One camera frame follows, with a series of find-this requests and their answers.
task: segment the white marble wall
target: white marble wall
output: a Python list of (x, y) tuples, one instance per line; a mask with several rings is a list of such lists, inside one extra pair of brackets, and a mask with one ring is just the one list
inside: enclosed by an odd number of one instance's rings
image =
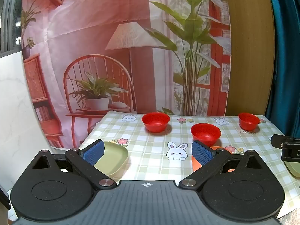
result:
[(22, 53), (0, 58), (0, 185), (10, 190), (42, 149), (51, 150), (33, 109)]

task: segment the red door frame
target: red door frame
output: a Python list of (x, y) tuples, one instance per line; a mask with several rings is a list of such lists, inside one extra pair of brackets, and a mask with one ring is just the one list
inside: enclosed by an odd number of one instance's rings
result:
[[(221, 9), (209, 1), (209, 15), (221, 21)], [(214, 37), (223, 36), (223, 30), (230, 30), (229, 25), (211, 22), (210, 34)], [(207, 116), (224, 116), (227, 103), (227, 92), (222, 92), (222, 64), (230, 64), (230, 56), (223, 55), (223, 48), (218, 44), (211, 45), (211, 57), (220, 65), (217, 68), (211, 65), (210, 92)]]

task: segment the gray gripper base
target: gray gripper base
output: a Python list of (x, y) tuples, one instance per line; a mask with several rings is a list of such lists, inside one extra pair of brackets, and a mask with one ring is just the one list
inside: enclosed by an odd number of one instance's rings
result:
[[(14, 225), (38, 225), (24, 218)], [(80, 213), (47, 225), (237, 225), (221, 218), (201, 202), (194, 191), (181, 190), (173, 181), (122, 181), (112, 190), (98, 192)], [(275, 219), (249, 223), (278, 225)]]

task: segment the lamp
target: lamp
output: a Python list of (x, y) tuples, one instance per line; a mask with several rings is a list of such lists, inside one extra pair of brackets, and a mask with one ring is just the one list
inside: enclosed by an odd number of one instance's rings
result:
[[(161, 44), (151, 37), (137, 22), (130, 22), (118, 25), (105, 48), (106, 50), (128, 48), (129, 74), (132, 82), (130, 48), (142, 46), (161, 46)], [(135, 96), (133, 104), (134, 108), (136, 108)]]

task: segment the bunny face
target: bunny face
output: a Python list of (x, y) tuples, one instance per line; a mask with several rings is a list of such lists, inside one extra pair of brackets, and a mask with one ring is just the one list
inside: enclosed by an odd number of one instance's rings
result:
[(135, 116), (136, 116), (135, 114), (133, 114), (133, 115), (124, 114), (122, 121), (123, 122), (134, 122), (136, 120)]
[(168, 143), (168, 153), (167, 153), (167, 158), (169, 160), (181, 160), (184, 161), (188, 155), (185, 152), (185, 149), (188, 147), (187, 144), (181, 144), (178, 146), (178, 148), (176, 147), (176, 145), (173, 142), (169, 142)]
[(216, 121), (217, 125), (223, 126), (223, 125), (229, 125), (229, 122), (225, 120), (224, 117), (221, 118), (212, 118), (213, 120)]

